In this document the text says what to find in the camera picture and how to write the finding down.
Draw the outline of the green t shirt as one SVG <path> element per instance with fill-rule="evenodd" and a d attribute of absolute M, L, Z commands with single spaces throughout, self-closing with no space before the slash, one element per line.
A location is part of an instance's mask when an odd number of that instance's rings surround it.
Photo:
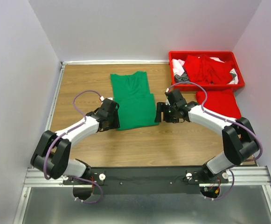
<path fill-rule="evenodd" d="M 114 101 L 119 104 L 119 131 L 156 126 L 156 103 L 150 92 L 147 73 L 110 74 Z"/>

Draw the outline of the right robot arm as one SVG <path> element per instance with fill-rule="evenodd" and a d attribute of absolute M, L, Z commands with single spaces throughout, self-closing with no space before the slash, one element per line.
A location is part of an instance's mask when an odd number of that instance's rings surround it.
<path fill-rule="evenodd" d="M 212 180 L 222 171 L 240 165 L 261 150 L 248 119 L 226 117 L 197 102 L 187 102 L 179 90 L 167 89 L 165 96 L 165 102 L 156 104 L 156 123 L 179 123 L 181 120 L 193 122 L 222 137 L 223 151 L 204 163 L 193 175 L 198 180 Z"/>

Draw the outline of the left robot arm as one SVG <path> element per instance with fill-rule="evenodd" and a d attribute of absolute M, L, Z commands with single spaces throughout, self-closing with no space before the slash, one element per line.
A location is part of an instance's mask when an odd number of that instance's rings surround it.
<path fill-rule="evenodd" d="M 97 132 L 119 128 L 119 104 L 105 98 L 96 110 L 89 112 L 77 123 L 56 132 L 45 131 L 31 158 L 31 165 L 48 179 L 61 176 L 86 177 L 87 163 L 69 158 L 71 149 L 84 138 Z"/>

